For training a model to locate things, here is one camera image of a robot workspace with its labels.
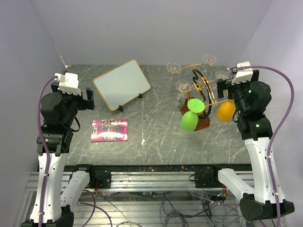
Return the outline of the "orange plastic goblet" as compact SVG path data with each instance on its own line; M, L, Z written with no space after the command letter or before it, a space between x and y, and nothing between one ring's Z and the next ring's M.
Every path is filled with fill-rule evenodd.
M228 122L232 120L234 112L235 112L234 101L231 100L222 101L216 111L216 117L220 121Z

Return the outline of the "clear small wine glass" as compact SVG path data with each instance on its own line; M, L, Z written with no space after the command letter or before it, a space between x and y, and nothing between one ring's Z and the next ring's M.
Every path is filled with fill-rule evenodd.
M203 61L204 61L203 73L207 73L209 67L213 66L216 63L216 57L210 54L205 54L203 56Z

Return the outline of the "clear front wine glass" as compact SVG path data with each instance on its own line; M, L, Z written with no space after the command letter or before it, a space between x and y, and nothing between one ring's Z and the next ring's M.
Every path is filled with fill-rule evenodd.
M187 80L178 80L176 82L176 89L178 93L176 94L177 105L176 109L180 110L185 104L185 100L187 98L187 93L190 90L190 83Z

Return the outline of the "green plastic goblet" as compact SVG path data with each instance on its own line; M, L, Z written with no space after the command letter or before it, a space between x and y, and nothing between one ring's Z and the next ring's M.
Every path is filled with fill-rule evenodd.
M202 100L197 98L189 99L187 102L188 111L183 114L180 126L185 131L194 131L197 127L199 117L205 109L205 104Z

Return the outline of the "clear tall wine glass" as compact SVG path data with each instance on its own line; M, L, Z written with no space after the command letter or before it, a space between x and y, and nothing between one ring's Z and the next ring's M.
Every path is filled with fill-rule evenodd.
M174 75L177 75L180 72L180 65L175 62L169 62L166 64L166 69L170 73L169 79L173 80Z

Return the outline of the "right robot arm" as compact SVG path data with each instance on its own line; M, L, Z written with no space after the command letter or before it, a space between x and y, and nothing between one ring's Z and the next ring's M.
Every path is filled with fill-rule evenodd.
M248 150L254 185L249 186L233 169L222 168L209 175L214 187L226 186L240 203L243 217L248 220L276 219L295 211L279 184L272 150L276 132L264 112L270 103L271 88L259 81L259 67L232 69L233 79L218 80L218 96L225 90L235 103L237 127Z

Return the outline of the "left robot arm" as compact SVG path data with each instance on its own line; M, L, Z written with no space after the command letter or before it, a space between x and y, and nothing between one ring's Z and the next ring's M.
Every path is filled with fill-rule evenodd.
M62 187L64 167L76 130L78 111L94 110L94 93L86 89L87 98L78 90L67 93L58 82L51 84L52 92L40 92L37 105L37 152L39 178L36 200L28 220L22 227L71 227L74 207L85 188L96 184L93 165L77 165L66 188Z

